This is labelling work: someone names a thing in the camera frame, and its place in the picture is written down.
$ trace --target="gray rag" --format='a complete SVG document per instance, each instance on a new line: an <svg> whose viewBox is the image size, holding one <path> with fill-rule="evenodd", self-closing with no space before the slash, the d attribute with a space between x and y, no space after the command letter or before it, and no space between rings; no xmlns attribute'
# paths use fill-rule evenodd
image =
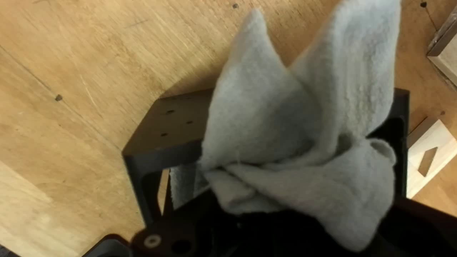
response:
<svg viewBox="0 0 457 257"><path fill-rule="evenodd" d="M231 214L296 210L361 251L394 194L396 155L367 138L394 90L400 0L343 0L290 67L264 18L243 24L217 81L199 170Z"/></svg>

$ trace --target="wooden floor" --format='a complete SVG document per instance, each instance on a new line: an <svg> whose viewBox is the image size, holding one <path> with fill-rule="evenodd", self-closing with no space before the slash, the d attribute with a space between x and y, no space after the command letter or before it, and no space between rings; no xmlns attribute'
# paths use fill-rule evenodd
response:
<svg viewBox="0 0 457 257"><path fill-rule="evenodd" d="M284 63L337 0L2 0L0 244L81 255L141 228L120 151L161 94L211 87L237 28L263 8ZM403 0L397 85L410 128L431 114L457 135L457 93L426 58L456 0ZM457 160L417 200L457 215Z"/></svg>

